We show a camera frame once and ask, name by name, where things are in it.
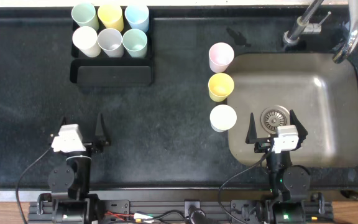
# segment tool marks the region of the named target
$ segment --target sink drain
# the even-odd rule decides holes
[[[270,134],[275,134],[277,127],[289,123],[290,113],[283,106],[270,106],[260,115],[262,127]]]

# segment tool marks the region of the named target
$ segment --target black countertop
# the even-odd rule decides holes
[[[304,7],[155,8],[155,81],[149,87],[80,91],[69,81],[70,9],[0,9],[0,189],[12,189],[20,173],[48,147],[62,116],[91,135],[99,112],[112,145],[93,156],[91,189],[217,187],[246,167],[229,150],[227,133],[209,123],[216,106],[208,96],[213,72],[208,50],[227,42],[236,55],[256,52],[333,52],[342,37],[345,7],[324,7],[312,21],[333,12],[320,35],[282,47]],[[349,59],[358,75],[358,45]],[[50,153],[22,180],[47,189],[49,172],[64,162]],[[311,168],[313,189],[358,189],[358,166]],[[267,189],[258,167],[233,187]]]

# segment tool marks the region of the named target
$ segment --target sink basin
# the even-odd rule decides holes
[[[227,69],[234,91],[227,104],[237,113],[229,130],[229,147],[242,164],[261,154],[246,144],[249,116],[254,113],[258,137],[289,125],[288,111],[308,130],[306,140],[291,152],[294,164],[308,167],[358,165],[358,84],[349,61],[335,64],[332,54],[245,54]]]

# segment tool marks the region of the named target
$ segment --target faucet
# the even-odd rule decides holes
[[[317,8],[323,3],[324,0],[314,0],[307,8],[305,13],[300,16],[291,30],[286,31],[283,35],[283,41],[288,45],[295,45],[299,41],[299,36],[305,33],[305,28],[309,26],[311,16],[316,12]],[[350,29],[349,35],[343,46],[337,50],[333,60],[335,63],[343,62],[352,53],[358,42],[358,0],[348,0],[349,14],[350,14]],[[330,13],[314,28],[317,33],[321,30],[321,24],[330,15]]]

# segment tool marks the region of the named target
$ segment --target cup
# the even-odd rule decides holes
[[[143,58],[147,53],[147,36],[140,29],[130,29],[122,36],[122,44],[131,57]]]
[[[234,81],[230,75],[217,73],[208,81],[209,97],[215,102],[222,102],[234,90]]]
[[[96,57],[100,54],[98,34],[92,27],[80,27],[74,31],[73,43],[88,57]]]
[[[149,9],[147,6],[128,6],[125,9],[125,18],[133,29],[143,32],[149,30]]]
[[[95,30],[99,29],[99,21],[96,16],[96,9],[91,3],[81,3],[71,10],[71,17],[80,26],[89,26]]]
[[[224,72],[233,59],[233,48],[227,43],[217,43],[209,49],[209,67],[213,72]]]
[[[121,32],[124,29],[121,6],[117,4],[105,4],[98,9],[99,19],[106,28],[113,28]]]
[[[236,124],[237,114],[231,106],[218,105],[212,109],[209,120],[214,131],[223,132]]]
[[[122,35],[116,29],[102,30],[98,36],[98,44],[109,57],[122,57],[124,55]]]

